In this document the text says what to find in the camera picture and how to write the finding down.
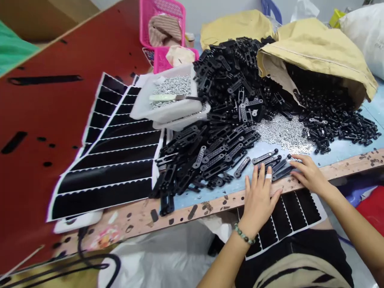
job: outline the white plastic container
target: white plastic container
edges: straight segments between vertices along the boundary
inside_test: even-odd
[[[173,78],[176,76],[190,75],[191,96],[197,97],[197,85],[193,80],[195,74],[193,64],[187,64],[150,76],[136,98],[130,117],[136,120],[147,118],[159,123],[168,123],[201,111],[202,104],[197,100],[181,100],[153,110],[151,110],[152,105],[149,100],[149,96],[151,96],[156,89],[154,81],[161,76]]]
[[[158,123],[153,122],[153,128],[155,129],[162,129],[162,128],[168,128],[174,131],[181,131],[184,127],[198,121],[198,120],[207,120],[207,114],[210,112],[211,106],[206,103],[206,108],[201,113],[197,113],[195,115],[191,115],[189,117],[185,117],[176,121],[171,121],[168,123]]]

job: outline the pink basket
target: pink basket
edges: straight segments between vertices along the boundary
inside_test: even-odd
[[[144,47],[153,48],[149,43],[148,23],[152,16],[168,14],[179,20],[182,43],[185,47],[185,8],[175,0],[140,0],[140,42]]]
[[[169,47],[155,47],[155,56],[153,62],[153,73],[158,74],[165,70],[173,68],[166,58]],[[187,48],[195,53],[195,61],[199,59],[199,52],[193,48]]]

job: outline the hand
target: hand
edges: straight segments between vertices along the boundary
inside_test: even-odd
[[[333,191],[331,189],[332,184],[327,181],[310,156],[292,155],[292,157],[303,161],[303,163],[290,161],[289,164],[301,172],[292,171],[291,175],[297,178],[306,188],[323,198],[328,192]]]
[[[255,165],[252,175],[252,183],[250,183],[248,175],[245,176],[245,204],[244,214],[239,222],[239,228],[242,232],[254,239],[268,221],[277,201],[279,200],[282,189],[275,192],[270,197],[272,178],[264,181],[265,165],[261,164],[259,177],[257,176],[258,166]],[[267,175],[272,175],[272,168],[268,167]]]

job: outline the red board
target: red board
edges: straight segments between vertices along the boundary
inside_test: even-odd
[[[123,0],[0,78],[0,149],[16,132],[28,133],[13,152],[0,153],[0,274],[42,244],[45,248],[25,266],[52,257],[61,236],[53,234],[54,222],[45,223],[48,204],[59,175],[76,155],[73,146],[81,146],[102,72],[131,84],[133,72],[145,74],[150,67],[141,49],[138,0]],[[27,86],[8,81],[58,75],[83,80]]]

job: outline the green bead bracelet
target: green bead bracelet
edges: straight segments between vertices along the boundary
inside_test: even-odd
[[[235,223],[235,230],[240,235],[240,237],[243,238],[244,241],[247,242],[248,244],[253,245],[256,243],[255,239],[249,239],[247,236],[245,236],[245,234],[243,234],[243,232],[239,229],[239,226],[237,225],[237,223]]]

